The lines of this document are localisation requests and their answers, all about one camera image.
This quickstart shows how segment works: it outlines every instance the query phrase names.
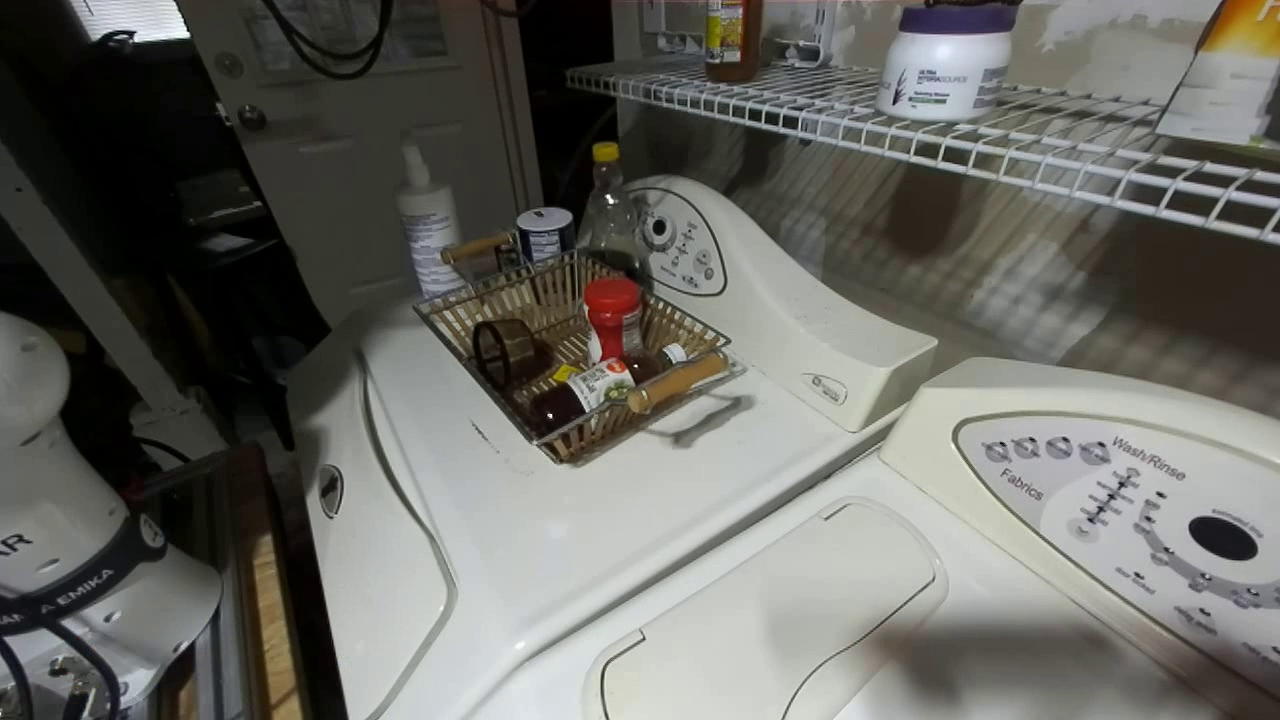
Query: small bottle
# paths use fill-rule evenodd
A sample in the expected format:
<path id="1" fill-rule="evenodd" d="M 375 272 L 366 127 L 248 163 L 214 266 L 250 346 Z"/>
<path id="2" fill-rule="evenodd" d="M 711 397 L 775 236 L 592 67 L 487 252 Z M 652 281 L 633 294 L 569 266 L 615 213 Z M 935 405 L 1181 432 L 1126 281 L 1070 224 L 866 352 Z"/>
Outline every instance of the small bottle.
<path id="1" fill-rule="evenodd" d="M 625 275 L 600 275 L 585 287 L 585 309 L 586 309 L 586 355 L 638 355 L 642 352 L 642 328 L 638 328 L 638 284 Z"/>
<path id="2" fill-rule="evenodd" d="M 457 294 L 463 287 L 463 281 L 440 257 L 446 243 L 458 242 L 453 189 L 432 185 L 432 167 L 417 145 L 405 145 L 405 175 L 406 175 L 406 189 L 394 196 L 394 207 L 405 221 L 417 287 L 422 296 Z"/>
<path id="3" fill-rule="evenodd" d="M 636 386 L 660 378 L 672 363 L 684 363 L 684 349 L 666 346 L 660 355 L 608 355 L 585 372 L 577 372 L 571 380 L 533 397 L 526 405 L 526 423 L 537 438 L 553 438 L 556 428 L 595 411 L 600 405 L 633 391 Z"/>
<path id="4" fill-rule="evenodd" d="M 592 257 L 605 270 L 633 275 L 638 287 L 649 284 L 649 243 L 638 236 L 638 213 L 627 196 L 627 181 L 619 167 L 619 149 L 613 140 L 592 145 L 592 196 L 585 207 L 585 224 L 577 236 L 577 252 Z"/>
<path id="5" fill-rule="evenodd" d="M 707 81 L 745 85 L 761 72 L 762 0 L 707 0 Z"/>

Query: control panel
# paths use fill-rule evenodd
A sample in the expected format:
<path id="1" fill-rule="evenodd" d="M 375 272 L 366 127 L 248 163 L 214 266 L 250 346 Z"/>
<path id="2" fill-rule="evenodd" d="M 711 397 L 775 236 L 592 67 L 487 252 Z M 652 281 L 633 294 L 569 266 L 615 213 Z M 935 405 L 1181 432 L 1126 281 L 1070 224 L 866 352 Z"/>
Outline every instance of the control panel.
<path id="1" fill-rule="evenodd" d="M 665 189 L 642 191 L 649 272 L 684 296 L 721 296 L 727 270 L 707 218 Z"/>
<path id="2" fill-rule="evenodd" d="M 966 469 L 1130 607 L 1280 698 L 1280 469 L 1098 418 L 984 418 Z"/>

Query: wall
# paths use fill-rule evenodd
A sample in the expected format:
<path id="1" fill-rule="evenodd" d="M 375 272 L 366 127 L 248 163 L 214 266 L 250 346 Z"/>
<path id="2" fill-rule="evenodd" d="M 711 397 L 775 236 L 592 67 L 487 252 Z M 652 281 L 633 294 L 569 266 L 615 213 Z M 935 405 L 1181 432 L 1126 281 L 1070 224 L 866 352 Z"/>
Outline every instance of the wall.
<path id="1" fill-rule="evenodd" d="M 842 296 L 999 352 L 1280 418 L 1280 247 L 636 109 L 627 173 L 722 189 Z"/>

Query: white bottle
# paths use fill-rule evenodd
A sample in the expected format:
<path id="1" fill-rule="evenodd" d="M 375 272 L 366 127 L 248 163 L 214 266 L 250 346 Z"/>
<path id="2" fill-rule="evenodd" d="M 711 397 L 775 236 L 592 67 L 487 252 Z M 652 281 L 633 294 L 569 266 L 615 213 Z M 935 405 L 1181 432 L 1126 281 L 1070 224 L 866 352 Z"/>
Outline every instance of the white bottle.
<path id="1" fill-rule="evenodd" d="M 440 257 L 446 243 L 458 242 L 453 189 L 432 185 L 432 167 L 417 145 L 405 145 L 405 175 L 406 189 L 394 196 L 394 207 L 405 221 L 417 287 L 422 296 L 457 294 L 463 287 L 463 281 Z"/>

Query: white wire shelf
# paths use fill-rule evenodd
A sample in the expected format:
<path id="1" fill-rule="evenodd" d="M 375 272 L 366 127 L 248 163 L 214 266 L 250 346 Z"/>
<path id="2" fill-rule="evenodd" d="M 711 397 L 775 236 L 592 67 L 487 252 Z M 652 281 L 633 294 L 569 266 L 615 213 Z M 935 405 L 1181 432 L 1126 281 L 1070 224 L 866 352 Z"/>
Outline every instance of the white wire shelf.
<path id="1" fill-rule="evenodd" d="M 701 66 L 592 66 L 569 90 L 1280 243 L 1280 173 L 1169 154 L 1155 103 L 1008 90 L 977 123 L 875 114 L 875 72 L 711 85 Z"/>

